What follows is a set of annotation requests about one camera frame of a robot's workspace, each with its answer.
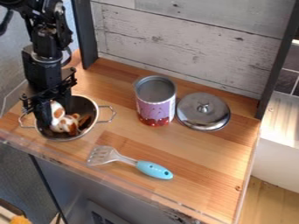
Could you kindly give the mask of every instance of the pot lid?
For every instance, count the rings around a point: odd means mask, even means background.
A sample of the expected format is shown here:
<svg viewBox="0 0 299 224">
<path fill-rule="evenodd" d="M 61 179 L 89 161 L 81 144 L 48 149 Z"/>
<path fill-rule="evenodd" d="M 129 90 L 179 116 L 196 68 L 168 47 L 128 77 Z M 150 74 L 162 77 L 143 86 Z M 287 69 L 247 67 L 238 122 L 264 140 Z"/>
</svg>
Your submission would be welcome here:
<svg viewBox="0 0 299 224">
<path fill-rule="evenodd" d="M 231 111 L 224 101 L 212 94 L 188 94 L 177 104 L 180 122 L 195 130 L 219 130 L 227 125 Z"/>
</svg>

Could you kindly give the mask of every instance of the light blue handle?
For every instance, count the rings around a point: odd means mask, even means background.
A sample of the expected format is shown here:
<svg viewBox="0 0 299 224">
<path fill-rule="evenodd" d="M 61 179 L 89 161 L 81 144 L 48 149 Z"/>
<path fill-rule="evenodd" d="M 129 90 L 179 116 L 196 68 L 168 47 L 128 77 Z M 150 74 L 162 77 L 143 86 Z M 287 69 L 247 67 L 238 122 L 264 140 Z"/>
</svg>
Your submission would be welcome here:
<svg viewBox="0 0 299 224">
<path fill-rule="evenodd" d="M 172 179 L 173 174 L 166 168 L 162 167 L 159 164 L 154 164 L 147 161 L 138 161 L 136 164 L 136 168 L 156 179 Z"/>
</svg>

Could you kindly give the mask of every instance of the can label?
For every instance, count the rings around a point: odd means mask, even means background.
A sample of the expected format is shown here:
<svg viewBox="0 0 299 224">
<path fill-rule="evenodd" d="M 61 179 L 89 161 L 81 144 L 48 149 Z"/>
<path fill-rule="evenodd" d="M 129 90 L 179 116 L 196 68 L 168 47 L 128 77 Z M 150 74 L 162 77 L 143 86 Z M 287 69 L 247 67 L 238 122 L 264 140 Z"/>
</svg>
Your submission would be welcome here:
<svg viewBox="0 0 299 224">
<path fill-rule="evenodd" d="M 175 115 L 176 96 L 163 102 L 146 102 L 136 98 L 139 119 L 150 126 L 163 126 L 171 122 Z"/>
</svg>

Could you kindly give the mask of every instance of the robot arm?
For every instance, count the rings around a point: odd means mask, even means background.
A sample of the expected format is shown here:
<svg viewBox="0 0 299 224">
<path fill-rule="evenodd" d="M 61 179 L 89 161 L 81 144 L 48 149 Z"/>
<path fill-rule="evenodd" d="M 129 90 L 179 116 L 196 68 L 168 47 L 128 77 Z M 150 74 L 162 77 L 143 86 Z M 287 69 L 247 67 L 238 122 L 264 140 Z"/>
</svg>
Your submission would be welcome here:
<svg viewBox="0 0 299 224">
<path fill-rule="evenodd" d="M 8 9 L 0 24 L 0 36 L 1 27 L 4 33 L 12 11 L 17 11 L 32 42 L 22 51 L 24 75 L 29 83 L 21 97 L 24 111 L 33 111 L 39 122 L 50 125 L 50 100 L 60 102 L 67 112 L 71 87 L 76 84 L 74 68 L 61 70 L 62 51 L 71 52 L 68 45 L 73 34 L 66 22 L 66 9 L 61 0 L 0 0 L 0 5 Z"/>
</svg>

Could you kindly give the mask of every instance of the metal can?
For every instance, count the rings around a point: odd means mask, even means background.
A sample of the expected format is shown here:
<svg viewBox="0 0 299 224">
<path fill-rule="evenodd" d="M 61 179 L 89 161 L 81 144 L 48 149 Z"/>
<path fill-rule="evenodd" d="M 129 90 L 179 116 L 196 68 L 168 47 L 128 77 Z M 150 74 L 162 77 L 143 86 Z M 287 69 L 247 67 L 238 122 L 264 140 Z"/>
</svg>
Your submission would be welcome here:
<svg viewBox="0 0 299 224">
<path fill-rule="evenodd" d="M 167 77 L 151 75 L 135 83 L 139 120 L 149 126 L 170 123 L 176 112 L 175 83 Z"/>
</svg>

